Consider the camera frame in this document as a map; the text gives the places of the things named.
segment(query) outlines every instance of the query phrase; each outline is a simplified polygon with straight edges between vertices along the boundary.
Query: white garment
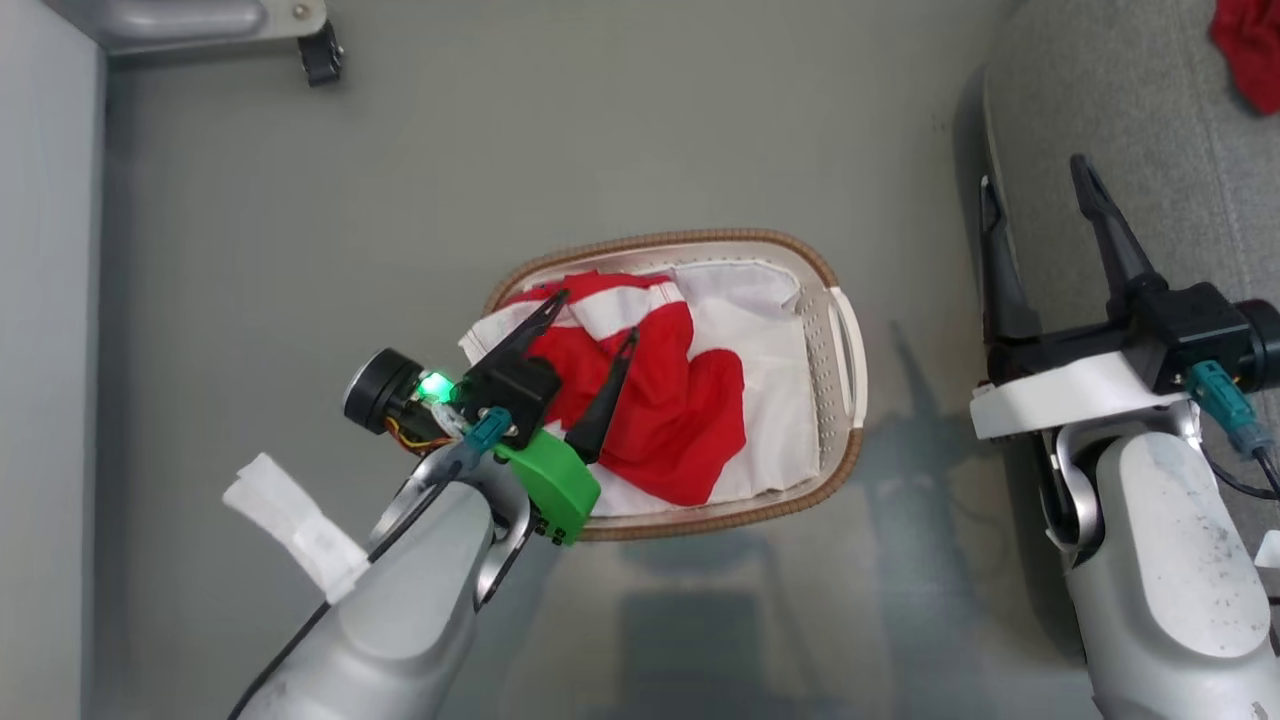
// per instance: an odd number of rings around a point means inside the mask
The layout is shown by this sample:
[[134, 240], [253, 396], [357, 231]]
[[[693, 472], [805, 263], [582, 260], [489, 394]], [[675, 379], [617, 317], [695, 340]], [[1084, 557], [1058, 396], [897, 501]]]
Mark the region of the white garment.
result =
[[[795, 278], [760, 263], [684, 265], [663, 274], [672, 278], [694, 319], [689, 357], [724, 348], [742, 361], [746, 445], [724, 465], [709, 502], [746, 500], [817, 475], [818, 419], [804, 324], [791, 310], [800, 288]], [[655, 287], [669, 288], [667, 283]], [[678, 301], [678, 297], [669, 300]], [[653, 309], [653, 293], [635, 288], [608, 290], [586, 299], [579, 309], [582, 316], [576, 320], [582, 325], [622, 329], [636, 324], [637, 318]], [[458, 341], [471, 363], [480, 360], [539, 304], [521, 305], [518, 310], [509, 307], [481, 319]], [[575, 305], [566, 307], [557, 324], [576, 324], [575, 319], [563, 316], [573, 311]], [[558, 423], [548, 429], [558, 432]], [[603, 465], [590, 469], [600, 483], [600, 500], [593, 516], [641, 515], [680, 507], [650, 496]]]

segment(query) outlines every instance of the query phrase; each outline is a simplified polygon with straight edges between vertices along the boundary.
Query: green 3d-printed part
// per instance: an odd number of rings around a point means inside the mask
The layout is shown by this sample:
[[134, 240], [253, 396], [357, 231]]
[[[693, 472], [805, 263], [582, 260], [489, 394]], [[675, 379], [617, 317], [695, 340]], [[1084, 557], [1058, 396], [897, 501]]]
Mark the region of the green 3d-printed part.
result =
[[547, 536], [573, 544], [600, 498], [600, 483], [577, 452], [547, 430], [535, 432], [525, 450], [498, 445], [493, 451], [511, 461], [529, 500], [547, 521]]

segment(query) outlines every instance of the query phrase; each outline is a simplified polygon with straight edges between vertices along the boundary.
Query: wall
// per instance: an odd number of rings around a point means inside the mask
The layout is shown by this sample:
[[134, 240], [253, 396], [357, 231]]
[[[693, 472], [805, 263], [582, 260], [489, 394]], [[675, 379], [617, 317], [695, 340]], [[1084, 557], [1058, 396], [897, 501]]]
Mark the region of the wall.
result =
[[102, 59], [0, 0], [0, 717], [81, 716], [92, 537]]

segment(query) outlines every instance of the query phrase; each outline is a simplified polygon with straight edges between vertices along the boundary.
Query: cable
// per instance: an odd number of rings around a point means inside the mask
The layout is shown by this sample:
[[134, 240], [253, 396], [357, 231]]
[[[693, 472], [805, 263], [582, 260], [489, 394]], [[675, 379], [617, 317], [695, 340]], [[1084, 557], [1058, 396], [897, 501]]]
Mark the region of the cable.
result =
[[[396, 525], [396, 528], [390, 533], [388, 533], [385, 538], [383, 538], [383, 542], [378, 543], [378, 546], [369, 552], [370, 565], [376, 562], [379, 557], [387, 555], [387, 551], [390, 550], [393, 544], [396, 544], [396, 541], [401, 539], [404, 536], [404, 533], [408, 532], [408, 529], [413, 525], [413, 523], [416, 523], [417, 519], [422, 516], [422, 512], [426, 512], [426, 509], [430, 507], [431, 503], [435, 502], [438, 497], [440, 497], [440, 493], [444, 492], [445, 486], [456, 480], [458, 478], [458, 473], [461, 471], [462, 471], [462, 462], [454, 461], [452, 465], [449, 465], [449, 469], [444, 471], [444, 478], [426, 491], [426, 495], [422, 496], [422, 500], [416, 506], [413, 506], [413, 510], [410, 510], [408, 516], [404, 518], [404, 521]], [[284, 661], [289, 657], [289, 655], [292, 655], [293, 651], [297, 650], [300, 644], [302, 644], [302, 641], [306, 639], [308, 634], [311, 634], [311, 630], [315, 629], [315, 626], [320, 623], [320, 620], [325, 616], [325, 614], [329, 612], [329, 607], [330, 606], [328, 602], [321, 602], [320, 607], [316, 607], [316, 611], [312, 612], [310, 618], [307, 618], [307, 621], [303, 623], [301, 628], [298, 628], [298, 632], [293, 633], [293, 637], [289, 638], [289, 642], [284, 643], [284, 647], [280, 648], [280, 652], [276, 652], [275, 657], [273, 657], [271, 661], [268, 662], [265, 667], [262, 667], [262, 670], [257, 674], [257, 676], [253, 678], [253, 682], [251, 682], [248, 687], [244, 688], [243, 694], [241, 694], [239, 701], [236, 702], [236, 707], [232, 708], [232, 714], [227, 716], [227, 720], [237, 720], [241, 716], [241, 714], [244, 712], [244, 708], [248, 707], [248, 703], [253, 700], [253, 696], [256, 696], [257, 692], [261, 691], [264, 685], [266, 685], [266, 682], [271, 679], [271, 675], [274, 675], [275, 671], [280, 669], [280, 665], [284, 665]]]
[[1280, 497], [1274, 491], [1266, 488], [1256, 488], [1253, 486], [1244, 484], [1243, 482], [1239, 480], [1239, 478], [1233, 475], [1225, 468], [1222, 468], [1217, 462], [1213, 462], [1213, 459], [1210, 457], [1207, 454], [1204, 455], [1204, 459], [1208, 460], [1208, 466], [1213, 470], [1213, 474], [1217, 475], [1217, 479], [1222, 480], [1222, 484], [1234, 489], [1235, 492], [1240, 492], [1249, 497], [1256, 497], [1258, 500], [1276, 500], [1277, 497]]
[[1253, 451], [1253, 459], [1262, 466], [1262, 474], [1267, 477], [1267, 482], [1271, 483], [1271, 489], [1276, 493], [1276, 497], [1280, 497], [1280, 471], [1276, 471], [1276, 464], [1271, 457], [1271, 452], [1265, 447], [1258, 447]]
[[453, 438], [451, 437], [442, 437], [422, 442], [413, 442], [404, 437], [404, 433], [401, 430], [399, 423], [397, 423], [394, 419], [385, 418], [385, 421], [387, 421], [387, 429], [392, 432], [392, 437], [396, 438], [396, 442], [398, 442], [401, 447], [403, 447], [408, 452], [412, 452], [413, 455], [417, 455], [419, 457], [426, 457], [433, 451], [436, 451], [444, 447], [445, 445], [449, 445], [453, 441]]

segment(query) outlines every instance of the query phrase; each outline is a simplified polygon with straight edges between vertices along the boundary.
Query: red and white fabric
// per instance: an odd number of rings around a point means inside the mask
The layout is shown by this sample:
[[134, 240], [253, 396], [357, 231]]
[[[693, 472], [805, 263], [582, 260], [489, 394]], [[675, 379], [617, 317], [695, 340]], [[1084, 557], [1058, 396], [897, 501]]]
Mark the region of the red and white fabric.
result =
[[735, 263], [571, 275], [515, 297], [458, 345], [475, 363], [562, 286], [570, 304], [532, 350], [564, 378], [553, 432], [581, 415], [626, 332], [640, 329], [605, 452], [591, 468], [602, 487], [595, 515], [742, 500], [817, 474], [813, 388], [788, 274]]

